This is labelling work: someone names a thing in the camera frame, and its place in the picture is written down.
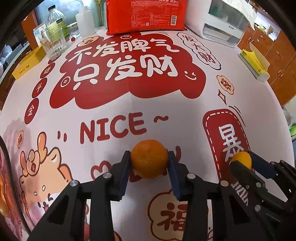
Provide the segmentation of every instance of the yellow box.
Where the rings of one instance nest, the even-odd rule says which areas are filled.
[[[18,80],[21,76],[27,73],[35,65],[39,64],[45,56],[45,51],[42,46],[38,46],[26,57],[24,57],[18,67],[12,72],[13,77]]]

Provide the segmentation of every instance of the glass jar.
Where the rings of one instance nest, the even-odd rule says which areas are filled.
[[[44,29],[41,32],[40,43],[49,59],[59,57],[68,48],[62,28],[55,32]]]

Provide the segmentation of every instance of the heart graphic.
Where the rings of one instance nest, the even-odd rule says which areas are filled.
[[[96,177],[95,177],[95,175],[94,175],[94,171],[97,170],[97,171],[99,171],[100,173],[103,173],[103,167],[104,167],[104,166],[106,166],[106,167],[108,168],[108,172],[111,171],[112,165],[111,165],[108,161],[102,161],[102,162],[100,163],[99,166],[93,166],[93,167],[91,168],[91,178],[92,178],[93,180],[96,179]]]
[[[130,175],[129,175],[129,180],[131,183],[137,182],[139,180],[141,180],[142,178],[139,175],[135,175],[135,173],[133,172],[133,170],[131,170]]]

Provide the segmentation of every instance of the wooden cabinet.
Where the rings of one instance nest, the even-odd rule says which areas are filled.
[[[265,56],[274,42],[264,32],[257,28],[250,43],[252,43],[260,53]],[[248,45],[246,51],[251,52],[250,45]]]
[[[36,42],[33,30],[38,26],[35,11],[33,10],[30,12],[30,14],[22,21],[22,28],[25,32],[26,38],[30,43],[30,46],[32,49],[35,49],[38,47],[38,44]]]
[[[246,49],[248,44],[251,42],[252,37],[255,34],[255,30],[253,30],[251,28],[251,26],[248,24],[247,29],[241,39],[241,41],[239,42],[239,44],[237,45],[241,50]]]
[[[296,56],[293,57],[281,75],[271,84],[281,106],[296,94]]]
[[[285,33],[281,31],[271,49],[265,56],[267,61],[270,63],[268,68],[268,73],[270,74],[270,78],[268,79],[269,84],[272,84],[273,81],[282,74],[283,70],[294,55],[295,49]]]

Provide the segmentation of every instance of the orange fruit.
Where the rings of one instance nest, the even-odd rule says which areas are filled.
[[[241,164],[243,164],[246,168],[250,169],[252,168],[252,158],[248,152],[240,151],[236,153],[232,158],[231,161],[239,161]]]
[[[140,177],[155,178],[167,168],[168,151],[156,140],[141,141],[131,151],[131,164]]]

